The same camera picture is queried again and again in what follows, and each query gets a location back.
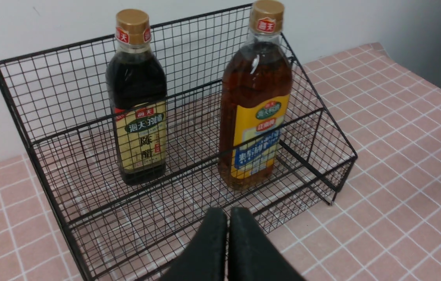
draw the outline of wire basket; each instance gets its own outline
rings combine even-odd
[[[250,6],[152,26],[168,83],[167,172],[138,188],[117,165],[105,84],[113,35],[0,62],[3,97],[83,279],[159,278],[209,207],[245,206],[269,233],[342,189],[357,154],[284,36],[294,83],[272,176],[245,192],[221,180],[221,78],[247,39]]]

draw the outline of dark liquid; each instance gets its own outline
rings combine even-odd
[[[106,82],[111,99],[111,110],[114,108],[129,110],[142,103],[155,103],[166,96],[166,76],[160,63],[151,53],[116,53],[106,70]],[[120,147],[116,133],[116,122],[113,120],[114,135],[120,173],[127,185],[138,185],[154,180],[165,173],[165,159],[153,163],[144,170],[129,172],[122,168]]]
[[[269,42],[242,47],[229,62],[222,78],[220,117],[221,152],[233,148],[238,105],[253,108],[276,96],[290,94],[293,84],[291,67],[281,48]],[[227,185],[245,190],[268,178],[273,166],[247,178],[231,176],[232,152],[220,158],[219,172]]]

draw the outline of gold bottle cap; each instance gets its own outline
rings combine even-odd
[[[149,16],[141,10],[125,9],[116,14],[116,34],[118,41],[140,45],[151,41]]]
[[[275,0],[258,0],[253,3],[250,28],[257,33],[272,34],[283,30],[284,5]]]

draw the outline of vinegar bottle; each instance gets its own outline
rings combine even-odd
[[[268,178],[274,166],[280,131],[260,137],[283,123],[293,84],[291,67],[279,42],[284,5],[254,2],[247,42],[227,65],[222,78],[220,176],[234,190]]]
[[[119,48],[106,69],[120,174],[137,185],[165,173],[166,76],[149,42],[149,16],[126,9],[116,15]]]

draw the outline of bottle neck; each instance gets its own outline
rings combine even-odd
[[[281,42],[281,32],[275,32],[273,34],[260,34],[253,32],[251,28],[248,29],[248,39],[245,45],[257,43],[257,42],[269,42],[279,46]]]
[[[119,43],[119,47],[117,52],[124,52],[124,53],[152,53],[151,46],[149,43],[144,43],[140,45],[128,45],[124,43]]]

